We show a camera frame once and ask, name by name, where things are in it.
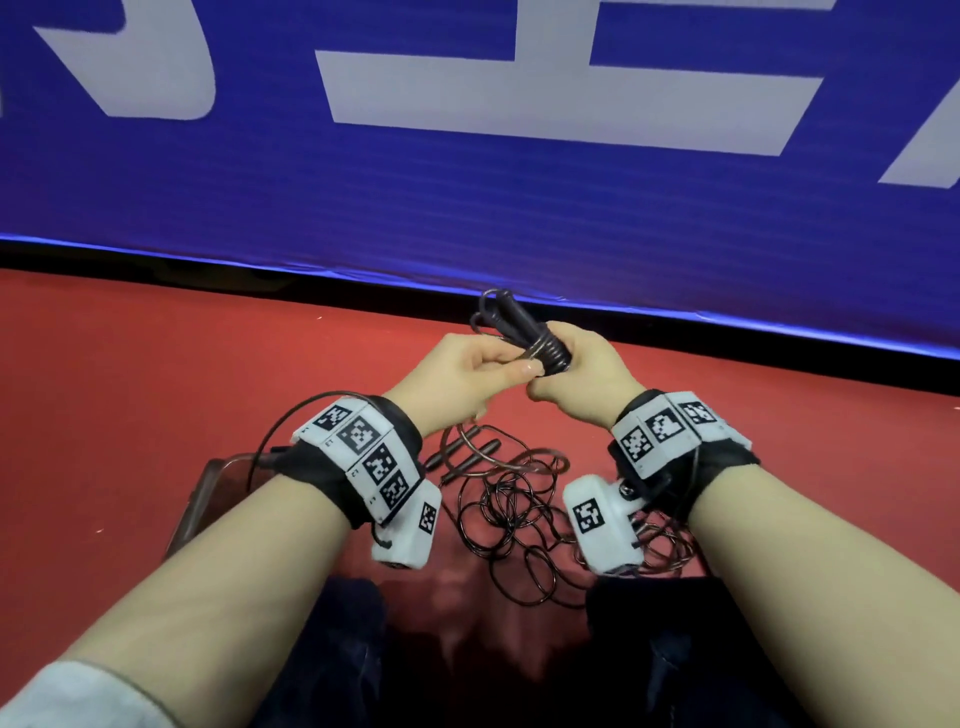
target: wrist strap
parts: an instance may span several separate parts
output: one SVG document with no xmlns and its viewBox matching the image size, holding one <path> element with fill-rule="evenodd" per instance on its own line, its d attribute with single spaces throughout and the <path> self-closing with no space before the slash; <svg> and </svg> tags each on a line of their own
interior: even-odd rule
<svg viewBox="0 0 960 728">
<path fill-rule="evenodd" d="M 697 497 L 726 468 L 759 464 L 752 443 L 693 392 L 647 390 L 611 430 L 617 470 L 649 509 L 685 522 Z"/>
<path fill-rule="evenodd" d="M 368 399 L 329 405 L 294 433 L 275 467 L 323 491 L 353 528 L 387 525 L 423 479 L 416 427 L 391 401 Z"/>
</svg>

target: red floor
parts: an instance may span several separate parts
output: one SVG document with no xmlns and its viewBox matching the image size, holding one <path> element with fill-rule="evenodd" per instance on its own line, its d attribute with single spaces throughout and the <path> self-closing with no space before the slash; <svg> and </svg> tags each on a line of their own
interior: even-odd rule
<svg viewBox="0 0 960 728">
<path fill-rule="evenodd" d="M 252 449 L 323 389 L 382 392 L 449 326 L 336 308 L 0 271 L 0 701 L 158 562 L 205 461 Z M 638 378 L 693 389 L 798 490 L 960 587 L 960 400 L 620 347 Z M 512 393 L 489 421 L 612 475 L 607 436 Z M 522 610 L 441 521 L 426 570 L 343 561 L 396 624 L 467 633 L 536 674 L 583 616 Z"/>
</svg>

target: fingernail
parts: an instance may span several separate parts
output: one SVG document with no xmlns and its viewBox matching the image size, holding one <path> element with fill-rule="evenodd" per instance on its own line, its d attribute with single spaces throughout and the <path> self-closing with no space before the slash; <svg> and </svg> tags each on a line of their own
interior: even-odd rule
<svg viewBox="0 0 960 728">
<path fill-rule="evenodd" d="M 543 376 L 543 362 L 539 359 L 530 359 L 523 365 L 523 371 L 528 375 Z"/>
</svg>

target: blue banner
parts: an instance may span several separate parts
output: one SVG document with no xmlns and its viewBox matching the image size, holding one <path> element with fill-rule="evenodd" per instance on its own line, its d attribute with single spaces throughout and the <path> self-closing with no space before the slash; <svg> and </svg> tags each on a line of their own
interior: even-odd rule
<svg viewBox="0 0 960 728">
<path fill-rule="evenodd" d="M 8 0 L 0 236 L 960 358 L 947 0 Z"/>
</svg>

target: gray sleeve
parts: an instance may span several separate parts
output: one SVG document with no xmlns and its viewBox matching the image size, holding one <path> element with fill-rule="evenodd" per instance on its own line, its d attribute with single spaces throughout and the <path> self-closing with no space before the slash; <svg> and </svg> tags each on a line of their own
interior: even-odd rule
<svg viewBox="0 0 960 728">
<path fill-rule="evenodd" d="M 177 728 L 149 697 L 84 663 L 48 665 L 7 705 L 0 728 Z"/>
</svg>

